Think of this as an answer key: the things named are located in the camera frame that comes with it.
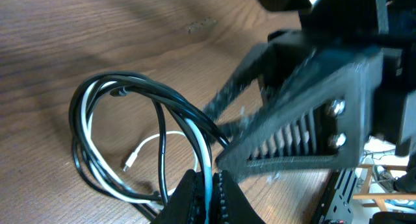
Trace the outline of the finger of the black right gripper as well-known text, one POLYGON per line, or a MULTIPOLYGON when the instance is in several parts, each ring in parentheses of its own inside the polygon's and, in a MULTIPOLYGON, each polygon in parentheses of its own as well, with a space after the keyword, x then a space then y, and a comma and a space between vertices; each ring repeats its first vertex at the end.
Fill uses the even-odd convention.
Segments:
POLYGON ((227 82, 204 106, 203 113, 217 120, 223 111, 267 68, 276 64, 276 50, 272 44, 253 46, 230 75, 227 82))
POLYGON ((382 80, 379 51, 321 51, 300 64, 216 158, 237 181, 288 169, 359 164, 382 80))

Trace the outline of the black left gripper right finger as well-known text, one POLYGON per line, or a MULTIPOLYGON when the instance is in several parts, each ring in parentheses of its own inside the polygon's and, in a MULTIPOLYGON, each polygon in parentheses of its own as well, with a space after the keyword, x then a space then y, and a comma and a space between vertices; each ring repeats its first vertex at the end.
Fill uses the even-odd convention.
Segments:
POLYGON ((215 173, 211 224, 265 224, 228 171, 215 173))

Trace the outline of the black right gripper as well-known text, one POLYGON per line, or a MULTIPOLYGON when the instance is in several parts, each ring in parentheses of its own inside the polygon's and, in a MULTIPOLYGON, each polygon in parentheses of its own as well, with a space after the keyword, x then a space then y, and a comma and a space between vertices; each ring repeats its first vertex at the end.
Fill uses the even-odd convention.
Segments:
POLYGON ((415 154, 415 0, 266 0, 271 12, 299 12, 302 30, 385 51, 372 129, 415 154))

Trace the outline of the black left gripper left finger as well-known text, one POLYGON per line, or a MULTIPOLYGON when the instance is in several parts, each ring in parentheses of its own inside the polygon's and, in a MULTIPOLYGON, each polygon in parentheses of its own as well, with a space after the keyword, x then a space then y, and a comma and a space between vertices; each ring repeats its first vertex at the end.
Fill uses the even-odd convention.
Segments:
POLYGON ((201 172, 186 171, 167 206, 151 224, 205 223, 205 188, 201 172))

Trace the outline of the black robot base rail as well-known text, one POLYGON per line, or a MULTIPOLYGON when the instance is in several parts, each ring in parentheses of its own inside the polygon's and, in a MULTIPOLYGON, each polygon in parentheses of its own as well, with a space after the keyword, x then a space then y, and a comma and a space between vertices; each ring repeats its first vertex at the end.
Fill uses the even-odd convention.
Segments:
POLYGON ((311 219, 312 224, 351 223, 354 217, 350 201, 358 178, 353 169, 334 171, 311 219))

